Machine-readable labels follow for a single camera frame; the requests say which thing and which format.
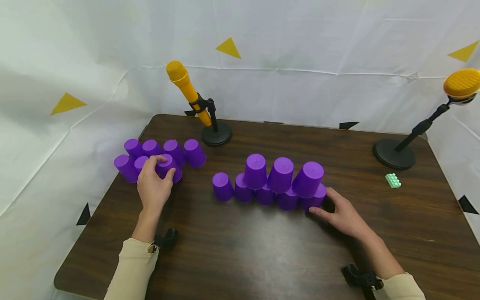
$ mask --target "hand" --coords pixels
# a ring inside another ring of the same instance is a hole
[[[332,188],[327,188],[327,196],[335,204],[334,213],[329,213],[319,207],[310,207],[309,211],[330,223],[338,231],[358,240],[373,233],[350,201]]]
[[[166,161],[167,159],[161,155],[151,156],[145,161],[144,167],[138,176],[137,190],[144,206],[143,212],[160,216],[163,206],[170,197],[173,186],[173,174],[175,168],[168,171],[165,179],[155,172],[157,161]]]

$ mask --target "green lego brick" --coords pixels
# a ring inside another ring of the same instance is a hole
[[[385,179],[387,179],[387,182],[392,189],[398,189],[399,187],[402,186],[402,184],[400,183],[400,180],[398,179],[395,173],[390,173],[385,175]]]

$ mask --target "wooden table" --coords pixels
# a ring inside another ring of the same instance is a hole
[[[232,140],[220,147],[202,144],[207,163],[185,166],[173,188],[157,232],[173,227],[180,238],[173,250],[161,252],[148,299],[364,298],[340,273],[361,254],[332,228],[300,209],[287,213],[274,205],[215,200],[212,176],[225,172],[234,182],[252,153],[264,155],[269,168],[277,157],[289,157],[295,172],[307,161],[321,163],[323,183],[350,199],[428,299],[477,299],[480,249],[425,140],[413,142],[418,162],[397,172],[403,185],[391,189],[384,176],[392,171],[375,160],[372,145],[401,136],[228,123]],[[199,139],[201,128],[196,118],[156,115],[141,140],[183,144]],[[57,272],[55,286],[102,299],[141,208],[136,185],[117,176]]]

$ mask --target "purple plastic cup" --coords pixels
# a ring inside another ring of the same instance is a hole
[[[138,171],[134,166],[134,159],[126,154],[119,155],[113,161],[113,165],[120,174],[130,183],[137,182]]]
[[[319,207],[324,201],[326,195],[327,195],[327,188],[320,183],[320,185],[318,186],[317,192],[312,198],[308,198],[308,199],[300,198],[300,207],[305,212],[308,212],[309,208],[312,206]]]
[[[191,139],[186,141],[185,144],[183,144],[183,148],[185,149],[185,155],[190,166],[199,168],[207,161],[207,156],[197,140]]]
[[[221,202],[226,202],[233,197],[233,186],[228,175],[220,172],[212,178],[213,193],[215,198]]]
[[[175,168],[176,170],[175,170],[175,174],[173,174],[173,183],[179,182],[182,177],[181,169],[177,167],[177,163],[175,162],[175,160],[170,154],[163,154],[163,157],[165,157],[167,161],[157,162],[157,165],[159,167],[160,178],[164,179],[168,170],[170,170],[171,168]]]
[[[292,190],[301,198],[312,198],[322,182],[324,168],[319,163],[309,161],[300,169],[292,182]]]
[[[289,189],[283,194],[278,194],[276,197],[276,203],[278,207],[285,211],[294,210],[297,207],[299,197],[292,189]]]
[[[135,160],[135,162],[133,163],[133,165],[135,166],[135,169],[137,169],[138,174],[140,174],[140,172],[142,172],[142,168],[144,167],[144,163],[147,160],[148,160],[148,157],[141,156],[141,157],[137,158]]]
[[[238,201],[246,203],[253,200],[255,191],[249,188],[243,181],[244,174],[240,173],[235,178],[235,197]]]
[[[270,205],[275,201],[276,194],[268,185],[264,185],[261,189],[257,190],[256,198],[257,202],[262,205]]]
[[[293,162],[286,157],[279,157],[273,162],[267,185],[277,194],[285,193],[292,185],[292,178]]]
[[[140,156],[145,155],[142,149],[142,144],[137,139],[129,139],[123,144],[123,148],[133,158],[137,159]]]
[[[160,155],[163,153],[162,147],[156,142],[156,140],[145,141],[142,145],[142,149],[146,156]]]
[[[247,157],[243,181],[252,190],[259,190],[266,184],[267,164],[265,157],[261,154],[252,154]]]
[[[163,144],[163,150],[165,153],[170,154],[175,162],[177,163],[177,166],[180,168],[185,165],[187,162],[187,159],[185,158],[185,153],[183,152],[183,149],[180,147],[179,143],[175,140],[168,140]]]

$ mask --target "black microphone stand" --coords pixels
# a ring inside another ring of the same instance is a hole
[[[392,139],[379,140],[373,145],[373,155],[387,167],[406,170],[411,168],[416,163],[415,152],[408,146],[419,135],[424,134],[433,124],[433,121],[441,116],[443,113],[450,109],[452,104],[467,104],[475,98],[476,94],[462,100],[453,99],[448,97],[446,104],[440,105],[437,110],[426,120],[418,123],[412,129],[412,133],[409,134],[403,141],[399,142]]]
[[[210,114],[210,118],[212,119],[212,125],[205,126],[202,129],[203,142],[207,145],[212,146],[220,146],[225,144],[232,137],[232,129],[225,122],[217,121],[215,116],[215,103],[213,102],[212,98],[205,100],[202,98],[202,96],[200,96],[199,93],[197,93],[197,95],[197,101],[189,103],[193,111],[196,114],[199,114],[205,109],[207,109],[208,113]],[[200,106],[200,109],[196,110],[195,108],[193,108],[194,105]]]

